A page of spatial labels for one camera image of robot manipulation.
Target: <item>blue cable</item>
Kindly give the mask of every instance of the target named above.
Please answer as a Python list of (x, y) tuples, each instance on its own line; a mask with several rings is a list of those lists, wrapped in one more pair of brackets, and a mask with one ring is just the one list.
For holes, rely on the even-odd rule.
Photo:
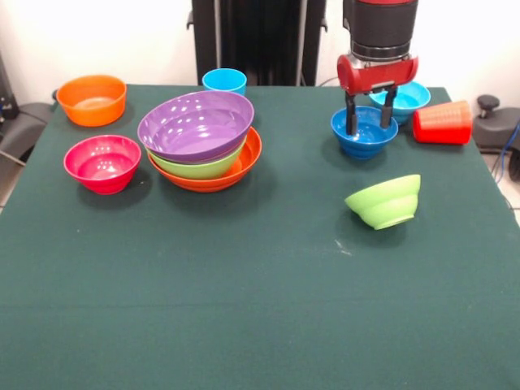
[(518, 135), (518, 132), (520, 132), (520, 122), (518, 122), (517, 127), (514, 129), (513, 134), (511, 134), (511, 137), (509, 138), (509, 141), (507, 141), (507, 144), (504, 145), (504, 147), (502, 148), (502, 151), (500, 152), (502, 172), (500, 173), (499, 179), (496, 181), (497, 184), (499, 184), (501, 182), (501, 180), (504, 178), (505, 154), (507, 153), (507, 151), (509, 150), (509, 148), (513, 144), (515, 138)]

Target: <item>green bowl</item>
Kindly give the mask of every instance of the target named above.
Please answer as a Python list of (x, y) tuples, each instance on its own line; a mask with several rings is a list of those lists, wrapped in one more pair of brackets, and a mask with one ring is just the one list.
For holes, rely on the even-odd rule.
[(344, 201), (375, 230), (390, 228), (415, 216), (420, 175), (402, 176), (365, 188)]
[(159, 165), (164, 171), (171, 173), (174, 176), (184, 177), (185, 179), (193, 180), (210, 180), (216, 179), (226, 173), (241, 154), (246, 139), (240, 146), (220, 160), (206, 162), (204, 164), (179, 164), (171, 162), (156, 156), (148, 150), (149, 156)]

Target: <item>red cup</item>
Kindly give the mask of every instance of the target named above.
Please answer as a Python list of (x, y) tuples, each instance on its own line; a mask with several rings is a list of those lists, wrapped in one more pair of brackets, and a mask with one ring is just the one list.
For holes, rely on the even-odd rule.
[(472, 130), (468, 102), (439, 104), (414, 113), (413, 131), (417, 142), (464, 145), (470, 142)]

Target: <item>plastic bowl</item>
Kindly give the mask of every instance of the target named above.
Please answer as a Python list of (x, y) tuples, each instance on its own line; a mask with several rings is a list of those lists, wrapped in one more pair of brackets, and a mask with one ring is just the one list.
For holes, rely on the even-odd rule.
[(254, 128), (249, 130), (247, 139), (245, 141), (244, 148), (240, 152), (240, 156), (235, 160), (232, 167), (222, 177), (212, 180), (192, 180), (185, 179), (183, 177), (169, 174), (159, 167), (154, 160), (148, 154), (150, 162), (154, 165), (155, 169), (161, 173), (164, 177), (170, 180), (173, 184), (194, 191), (197, 193), (216, 193), (222, 191), (228, 187), (233, 186), (244, 178), (254, 164), (258, 161), (260, 154), (262, 153), (262, 139)]
[(375, 230), (385, 229), (415, 216), (420, 188), (420, 175), (402, 176), (350, 195), (345, 203)]
[(236, 69), (221, 67), (208, 71), (202, 77), (202, 84), (208, 90), (228, 91), (244, 95), (247, 76)]
[(155, 107), (139, 123), (137, 135), (156, 156), (174, 163), (207, 163), (236, 149), (253, 117), (253, 104), (242, 95), (201, 91)]
[(149, 152), (149, 156), (159, 165), (164, 171), (175, 176), (184, 177), (186, 179), (208, 180), (222, 176), (233, 165), (235, 160), (240, 155), (244, 147), (245, 140), (228, 156), (220, 160), (208, 162), (204, 164), (178, 164), (176, 162), (167, 161)]
[[(372, 93), (371, 101), (378, 108), (384, 104), (387, 92)], [(398, 124), (405, 124), (419, 108), (430, 102), (431, 95), (428, 88), (416, 81), (397, 87), (397, 95), (393, 101), (393, 117)]]
[(357, 133), (347, 134), (347, 109), (337, 111), (331, 118), (331, 126), (341, 149), (354, 158), (367, 160), (381, 152), (384, 146), (397, 135), (399, 127), (394, 118), (390, 126), (381, 128), (381, 110), (374, 107), (358, 106), (356, 108)]
[(56, 99), (72, 122), (97, 127), (123, 115), (126, 95), (126, 84), (116, 77), (84, 76), (62, 86)]
[(72, 146), (63, 166), (87, 189), (101, 195), (122, 191), (141, 159), (139, 145), (125, 136), (93, 136)]

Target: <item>blue bowl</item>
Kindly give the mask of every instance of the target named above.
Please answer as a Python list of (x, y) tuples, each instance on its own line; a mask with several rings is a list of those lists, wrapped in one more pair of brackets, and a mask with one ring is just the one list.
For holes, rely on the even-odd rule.
[(358, 106), (356, 108), (357, 133), (347, 134), (347, 109), (337, 111), (331, 119), (334, 134), (340, 142), (341, 149), (354, 158), (367, 160), (383, 150), (384, 146), (397, 135), (399, 126), (394, 118), (390, 126), (381, 128), (381, 110), (374, 107)]
[(221, 67), (208, 71), (202, 77), (202, 85), (207, 90), (226, 91), (245, 95), (247, 76), (241, 71), (227, 67)]
[[(374, 106), (381, 108), (387, 92), (372, 93), (370, 99)], [(399, 124), (405, 124), (412, 114), (430, 102), (430, 91), (416, 81), (397, 87), (397, 96), (393, 101), (393, 117)]]

